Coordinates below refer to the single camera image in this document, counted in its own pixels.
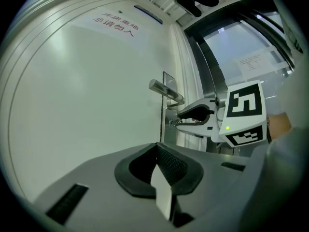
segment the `paper notice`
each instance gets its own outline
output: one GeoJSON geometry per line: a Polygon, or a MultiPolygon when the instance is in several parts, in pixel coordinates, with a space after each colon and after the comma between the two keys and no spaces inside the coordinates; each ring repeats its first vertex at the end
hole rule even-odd
{"type": "Polygon", "coordinates": [[[247,55],[234,61],[238,64],[242,76],[246,80],[275,71],[274,66],[264,53],[247,55]]]}
{"type": "Polygon", "coordinates": [[[148,43],[149,32],[141,25],[118,12],[105,8],[86,13],[74,20],[71,25],[104,33],[127,42],[138,50],[143,50],[148,43]]]}

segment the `person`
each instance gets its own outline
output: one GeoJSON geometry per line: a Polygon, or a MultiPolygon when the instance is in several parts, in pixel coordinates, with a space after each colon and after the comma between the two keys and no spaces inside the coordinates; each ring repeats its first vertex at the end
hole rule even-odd
{"type": "MultiPolygon", "coordinates": [[[[297,26],[295,26],[293,20],[292,20],[292,16],[290,14],[288,14],[286,12],[286,8],[284,8],[284,5],[282,4],[282,2],[280,0],[274,0],[279,14],[281,15],[281,20],[282,20],[282,24],[283,24],[283,29],[285,32],[285,39],[286,42],[289,46],[289,48],[291,49],[291,53],[295,62],[295,68],[297,68],[297,64],[300,62],[300,60],[303,57],[303,50],[302,47],[305,48],[306,43],[303,41],[303,39],[305,37],[302,36],[301,31],[299,30],[299,28],[297,26]]],[[[286,96],[293,96],[293,94],[291,93],[291,89],[290,91],[288,91],[286,94],[286,96]]],[[[301,116],[296,116],[295,115],[295,111],[292,111],[293,109],[291,109],[291,105],[288,104],[287,99],[283,99],[283,106],[286,107],[286,109],[288,110],[289,114],[287,113],[282,113],[279,115],[268,115],[267,116],[267,125],[268,125],[268,129],[269,129],[269,133],[270,133],[270,137],[271,139],[277,139],[283,135],[285,135],[287,132],[289,132],[292,128],[292,124],[290,121],[290,118],[293,117],[293,122],[294,125],[299,125],[299,124],[304,124],[306,123],[307,117],[304,116],[303,118],[301,118],[301,116]]]]}

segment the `black vent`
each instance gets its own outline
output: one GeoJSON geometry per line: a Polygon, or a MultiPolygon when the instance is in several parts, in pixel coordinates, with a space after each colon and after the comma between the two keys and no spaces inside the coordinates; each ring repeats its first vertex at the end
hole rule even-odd
{"type": "Polygon", "coordinates": [[[162,174],[172,186],[180,181],[188,172],[188,165],[166,150],[158,148],[157,164],[162,174]]]}
{"type": "Polygon", "coordinates": [[[235,164],[235,163],[231,163],[231,162],[223,162],[221,164],[221,166],[226,167],[226,168],[230,168],[230,169],[234,169],[237,171],[244,171],[245,167],[244,165],[239,165],[239,164],[235,164]]]}
{"type": "Polygon", "coordinates": [[[87,192],[88,187],[75,184],[60,200],[46,213],[54,221],[64,224],[79,201],[87,192]]]}

